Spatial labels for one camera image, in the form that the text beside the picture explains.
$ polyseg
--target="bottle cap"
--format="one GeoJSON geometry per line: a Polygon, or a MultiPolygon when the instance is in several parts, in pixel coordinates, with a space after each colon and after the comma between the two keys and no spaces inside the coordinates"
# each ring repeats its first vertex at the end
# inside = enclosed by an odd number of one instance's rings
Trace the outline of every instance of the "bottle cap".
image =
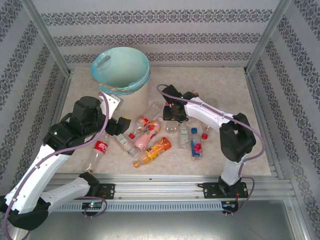
{"type": "Polygon", "coordinates": [[[192,134],[196,134],[198,132],[196,127],[191,128],[191,133],[192,134]]]}
{"type": "Polygon", "coordinates": [[[138,163],[137,161],[135,161],[135,162],[133,163],[133,165],[135,166],[136,169],[140,167],[140,165],[139,165],[139,163],[138,163]]]}
{"type": "Polygon", "coordinates": [[[208,139],[208,134],[206,134],[206,133],[202,133],[201,138],[202,138],[202,139],[204,139],[204,140],[208,139]]]}

